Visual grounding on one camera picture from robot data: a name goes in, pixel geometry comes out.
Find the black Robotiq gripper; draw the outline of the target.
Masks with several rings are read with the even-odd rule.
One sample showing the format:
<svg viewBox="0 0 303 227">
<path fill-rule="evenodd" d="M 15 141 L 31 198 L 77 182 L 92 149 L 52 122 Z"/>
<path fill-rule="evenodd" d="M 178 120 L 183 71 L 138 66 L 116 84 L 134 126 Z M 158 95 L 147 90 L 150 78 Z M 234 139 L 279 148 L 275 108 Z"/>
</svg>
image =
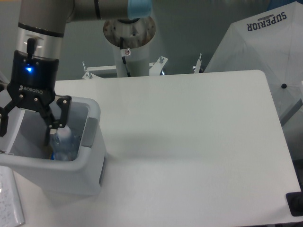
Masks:
<svg viewBox="0 0 303 227">
<path fill-rule="evenodd" d="M 27 54 L 14 51 L 11 81 L 7 91 L 11 101 L 0 108 L 0 136 L 7 133 L 9 112 L 14 108 L 22 108 L 39 112 L 46 124 L 44 145 L 48 146 L 50 134 L 67 124 L 70 112 L 71 96 L 55 96 L 54 86 L 59 60 L 34 56 L 29 59 Z M 60 115 L 53 114 L 50 103 L 60 108 Z"/>
</svg>

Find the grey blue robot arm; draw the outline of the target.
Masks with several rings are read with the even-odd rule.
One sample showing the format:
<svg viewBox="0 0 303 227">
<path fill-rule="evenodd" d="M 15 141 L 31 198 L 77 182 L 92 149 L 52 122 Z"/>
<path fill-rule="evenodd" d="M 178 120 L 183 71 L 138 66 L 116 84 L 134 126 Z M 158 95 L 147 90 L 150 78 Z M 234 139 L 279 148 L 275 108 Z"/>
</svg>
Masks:
<svg viewBox="0 0 303 227">
<path fill-rule="evenodd" d="M 46 124 L 45 144 L 52 131 L 66 126 L 71 97 L 57 95 L 54 87 L 67 23 L 139 20 L 151 11 L 150 0 L 23 0 L 11 79 L 0 85 L 11 99 L 0 109 L 1 136 L 7 133 L 14 108 L 40 114 Z"/>
</svg>

